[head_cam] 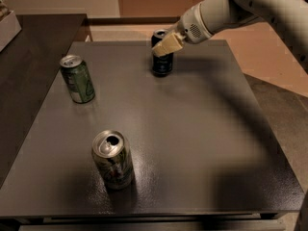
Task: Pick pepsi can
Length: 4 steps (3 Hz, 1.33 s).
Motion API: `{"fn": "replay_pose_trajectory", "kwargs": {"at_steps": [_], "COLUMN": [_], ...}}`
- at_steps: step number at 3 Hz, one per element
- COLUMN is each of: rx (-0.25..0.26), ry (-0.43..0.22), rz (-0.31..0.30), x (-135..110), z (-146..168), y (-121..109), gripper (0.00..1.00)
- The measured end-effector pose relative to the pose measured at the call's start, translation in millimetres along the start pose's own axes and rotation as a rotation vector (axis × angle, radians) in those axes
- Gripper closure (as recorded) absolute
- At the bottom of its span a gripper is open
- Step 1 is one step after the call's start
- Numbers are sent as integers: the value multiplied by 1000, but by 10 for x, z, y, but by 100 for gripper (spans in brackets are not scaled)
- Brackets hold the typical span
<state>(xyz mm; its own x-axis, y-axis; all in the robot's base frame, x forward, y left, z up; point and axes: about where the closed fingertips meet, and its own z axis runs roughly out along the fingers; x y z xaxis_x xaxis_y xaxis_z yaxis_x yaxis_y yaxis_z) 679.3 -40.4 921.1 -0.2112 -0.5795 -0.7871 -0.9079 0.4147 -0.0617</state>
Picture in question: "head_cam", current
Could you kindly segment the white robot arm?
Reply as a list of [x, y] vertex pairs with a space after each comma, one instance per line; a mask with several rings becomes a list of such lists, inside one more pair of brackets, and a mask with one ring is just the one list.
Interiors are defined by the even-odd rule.
[[198, 44], [231, 28], [266, 21], [303, 69], [308, 69], [308, 3], [304, 0], [203, 0], [181, 15], [154, 44], [158, 57]]

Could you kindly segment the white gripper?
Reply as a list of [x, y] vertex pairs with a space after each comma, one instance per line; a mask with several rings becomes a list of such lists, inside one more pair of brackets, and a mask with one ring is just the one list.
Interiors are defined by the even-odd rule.
[[198, 3], [188, 9], [180, 17], [178, 23], [167, 28], [163, 39], [152, 47], [152, 52], [156, 57], [163, 57], [181, 50], [184, 46], [184, 40], [188, 43], [198, 44], [212, 36], [205, 26], [201, 15], [201, 4]]

